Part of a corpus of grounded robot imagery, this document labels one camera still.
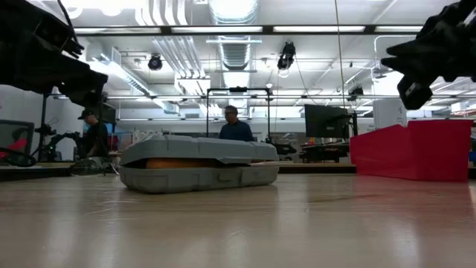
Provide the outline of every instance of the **workbench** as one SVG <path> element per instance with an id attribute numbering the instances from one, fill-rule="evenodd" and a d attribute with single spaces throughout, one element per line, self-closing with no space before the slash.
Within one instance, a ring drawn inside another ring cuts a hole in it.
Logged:
<path id="1" fill-rule="evenodd" d="M 356 175 L 168 195 L 3 182 L 0 267 L 474 267 L 475 206 L 475 185 Z"/>

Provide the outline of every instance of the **monitor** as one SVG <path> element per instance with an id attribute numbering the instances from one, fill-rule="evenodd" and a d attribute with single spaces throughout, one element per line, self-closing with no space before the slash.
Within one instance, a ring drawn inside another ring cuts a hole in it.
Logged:
<path id="1" fill-rule="evenodd" d="M 347 110 L 322 105 L 304 105 L 306 136 L 309 138 L 349 138 Z"/>
<path id="2" fill-rule="evenodd" d="M 0 120 L 0 147 L 30 155 L 34 127 L 30 122 Z"/>

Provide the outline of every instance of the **red bin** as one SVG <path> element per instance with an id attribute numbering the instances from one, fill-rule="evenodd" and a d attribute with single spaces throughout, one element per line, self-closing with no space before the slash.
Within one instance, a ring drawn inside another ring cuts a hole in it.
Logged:
<path id="1" fill-rule="evenodd" d="M 438 182 L 468 181 L 473 120 L 410 121 L 350 139 L 357 173 Z"/>

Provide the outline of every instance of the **person with cap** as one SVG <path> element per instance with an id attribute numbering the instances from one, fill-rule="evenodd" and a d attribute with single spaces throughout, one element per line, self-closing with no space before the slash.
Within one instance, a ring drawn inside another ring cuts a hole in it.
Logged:
<path id="1" fill-rule="evenodd" d="M 107 127 L 105 124 L 99 125 L 95 113 L 90 109 L 85 109 L 78 120 L 84 120 L 89 129 L 84 134 L 82 140 L 83 149 L 88 157 L 102 156 L 107 157 Z"/>
<path id="2" fill-rule="evenodd" d="M 220 139 L 254 141 L 250 126 L 238 119 L 238 109 L 235 106 L 225 107 L 225 119 L 228 124 L 222 127 Z"/>

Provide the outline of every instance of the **spotlight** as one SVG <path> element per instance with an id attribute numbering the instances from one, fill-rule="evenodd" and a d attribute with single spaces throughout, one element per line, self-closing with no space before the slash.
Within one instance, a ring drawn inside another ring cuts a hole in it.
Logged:
<path id="1" fill-rule="evenodd" d="M 293 58 L 296 55 L 296 47 L 293 42 L 286 42 L 284 44 L 283 52 L 281 52 L 280 59 L 277 61 L 277 67 L 280 70 L 287 70 L 295 61 Z"/>
<path id="2" fill-rule="evenodd" d="M 347 100 L 355 101 L 357 100 L 358 96 L 362 96 L 362 95 L 364 95 L 364 89 L 362 88 L 362 86 L 359 85 L 349 89 L 349 97 Z"/>
<path id="3" fill-rule="evenodd" d="M 150 59 L 148 66 L 149 66 L 149 69 L 153 71 L 162 69 L 161 55 L 159 54 L 152 55 L 152 58 Z"/>

